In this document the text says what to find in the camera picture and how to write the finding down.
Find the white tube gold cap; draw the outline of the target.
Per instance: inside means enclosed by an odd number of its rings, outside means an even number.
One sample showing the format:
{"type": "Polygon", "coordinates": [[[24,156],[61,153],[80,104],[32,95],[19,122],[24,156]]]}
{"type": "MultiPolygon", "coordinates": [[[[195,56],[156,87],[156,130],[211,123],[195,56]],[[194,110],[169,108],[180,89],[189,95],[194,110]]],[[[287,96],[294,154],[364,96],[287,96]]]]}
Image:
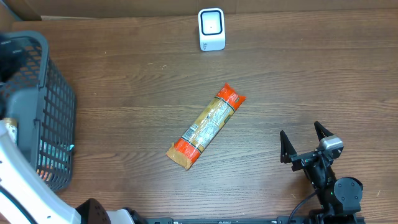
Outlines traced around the white tube gold cap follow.
{"type": "Polygon", "coordinates": [[[18,142],[18,123],[14,118],[3,118],[1,120],[1,148],[13,144],[17,146],[18,142]]]}

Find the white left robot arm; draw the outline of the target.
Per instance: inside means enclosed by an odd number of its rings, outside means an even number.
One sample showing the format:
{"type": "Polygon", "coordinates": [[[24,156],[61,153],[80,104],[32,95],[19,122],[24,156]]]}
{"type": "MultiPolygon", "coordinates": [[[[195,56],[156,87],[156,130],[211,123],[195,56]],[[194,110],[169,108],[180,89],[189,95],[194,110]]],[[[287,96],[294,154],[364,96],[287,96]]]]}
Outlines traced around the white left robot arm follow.
{"type": "Polygon", "coordinates": [[[60,199],[72,179],[76,96],[34,31],[1,35],[1,213],[11,223],[140,223],[90,198],[60,199]]]}

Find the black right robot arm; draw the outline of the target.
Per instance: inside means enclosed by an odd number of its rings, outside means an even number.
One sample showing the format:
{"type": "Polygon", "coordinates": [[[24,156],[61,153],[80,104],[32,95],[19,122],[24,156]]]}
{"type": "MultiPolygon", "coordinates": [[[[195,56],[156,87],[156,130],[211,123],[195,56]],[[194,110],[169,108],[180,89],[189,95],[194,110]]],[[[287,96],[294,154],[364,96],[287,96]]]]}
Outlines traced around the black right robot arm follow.
{"type": "Polygon", "coordinates": [[[319,145],[314,151],[298,155],[284,131],[280,132],[280,161],[291,163],[292,170],[303,170],[314,188],[314,193],[303,199],[291,212],[285,223],[364,223],[361,211],[363,184],[354,177],[336,178],[331,168],[343,152],[343,141],[327,130],[320,122],[314,122],[319,145]],[[316,196],[320,209],[309,211],[306,217],[296,217],[297,211],[316,196]]]}

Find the orange spaghetti packet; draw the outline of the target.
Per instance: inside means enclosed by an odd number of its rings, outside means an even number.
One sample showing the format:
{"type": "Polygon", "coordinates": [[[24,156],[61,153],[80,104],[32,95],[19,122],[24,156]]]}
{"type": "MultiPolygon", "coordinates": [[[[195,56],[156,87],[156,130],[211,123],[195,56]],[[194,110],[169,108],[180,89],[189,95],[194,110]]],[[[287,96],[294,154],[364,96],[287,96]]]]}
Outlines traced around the orange spaghetti packet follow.
{"type": "Polygon", "coordinates": [[[166,156],[189,170],[245,100],[226,83],[166,156]]]}

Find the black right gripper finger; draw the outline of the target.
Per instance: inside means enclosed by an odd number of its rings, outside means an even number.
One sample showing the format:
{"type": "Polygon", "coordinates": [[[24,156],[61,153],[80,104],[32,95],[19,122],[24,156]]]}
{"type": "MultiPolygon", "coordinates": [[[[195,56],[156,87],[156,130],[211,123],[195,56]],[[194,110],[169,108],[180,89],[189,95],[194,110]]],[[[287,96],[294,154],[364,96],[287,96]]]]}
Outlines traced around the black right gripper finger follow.
{"type": "Polygon", "coordinates": [[[323,138],[333,136],[333,133],[327,130],[319,121],[314,122],[314,127],[319,141],[323,138]]]}
{"type": "Polygon", "coordinates": [[[292,158],[297,155],[297,152],[283,130],[280,132],[280,145],[280,162],[285,164],[292,162],[292,158]]]}

